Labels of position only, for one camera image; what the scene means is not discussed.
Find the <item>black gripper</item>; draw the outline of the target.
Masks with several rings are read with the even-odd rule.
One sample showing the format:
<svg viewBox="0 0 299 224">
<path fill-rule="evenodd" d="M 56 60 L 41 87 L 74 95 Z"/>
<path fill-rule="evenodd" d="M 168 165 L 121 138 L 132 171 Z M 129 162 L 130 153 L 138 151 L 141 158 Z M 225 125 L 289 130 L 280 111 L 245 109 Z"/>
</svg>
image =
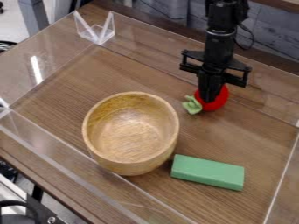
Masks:
<svg viewBox="0 0 299 224">
<path fill-rule="evenodd" d="M 204 52 L 189 50 L 181 51 L 180 69 L 192 74 L 198 74 L 200 98 L 205 102 L 214 101 L 220 94 L 223 82 L 244 88 L 248 84 L 248 74 L 252 71 L 251 66 L 245 65 L 235 58 L 231 58 L 227 64 L 216 65 L 204 61 Z M 239 77 L 227 73 L 228 69 L 241 72 L 243 76 Z M 212 75 L 209 77 L 202 71 L 219 75 Z"/>
</svg>

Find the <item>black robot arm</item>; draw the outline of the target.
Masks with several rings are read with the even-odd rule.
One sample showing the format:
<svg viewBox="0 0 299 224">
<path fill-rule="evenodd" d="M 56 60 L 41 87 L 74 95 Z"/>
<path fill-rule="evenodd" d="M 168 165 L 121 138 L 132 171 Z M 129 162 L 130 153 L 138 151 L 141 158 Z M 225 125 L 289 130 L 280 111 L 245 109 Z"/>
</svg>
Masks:
<svg viewBox="0 0 299 224">
<path fill-rule="evenodd" d="M 224 84 L 244 88 L 248 84 L 251 66 L 233 58 L 237 27 L 249 32 L 241 24 L 248 18 L 248 0 L 204 0 L 206 29 L 202 51 L 182 50 L 180 69 L 196 74 L 200 98 L 213 102 Z"/>
</svg>

